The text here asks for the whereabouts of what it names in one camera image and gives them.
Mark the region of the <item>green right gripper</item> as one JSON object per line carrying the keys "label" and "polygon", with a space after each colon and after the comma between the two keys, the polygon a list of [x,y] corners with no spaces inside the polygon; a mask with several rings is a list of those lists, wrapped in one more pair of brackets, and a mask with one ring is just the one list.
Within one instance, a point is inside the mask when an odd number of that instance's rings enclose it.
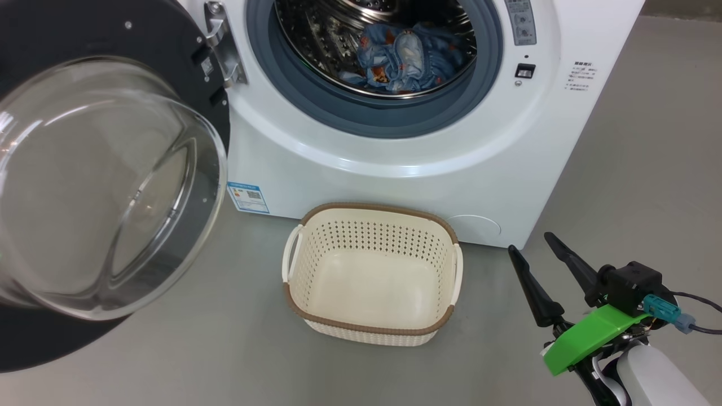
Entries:
{"label": "green right gripper", "polygon": [[567,265],[584,293],[585,303],[589,307],[598,308],[567,329],[567,321],[563,318],[564,308],[549,297],[546,290],[531,274],[529,263],[523,254],[515,246],[508,246],[508,255],[536,326],[552,327],[553,335],[557,337],[543,354],[549,372],[557,376],[622,335],[630,326],[640,323],[649,314],[642,312],[632,317],[610,304],[602,306],[602,296],[597,286],[597,272],[554,233],[544,233],[544,239],[554,256]]}

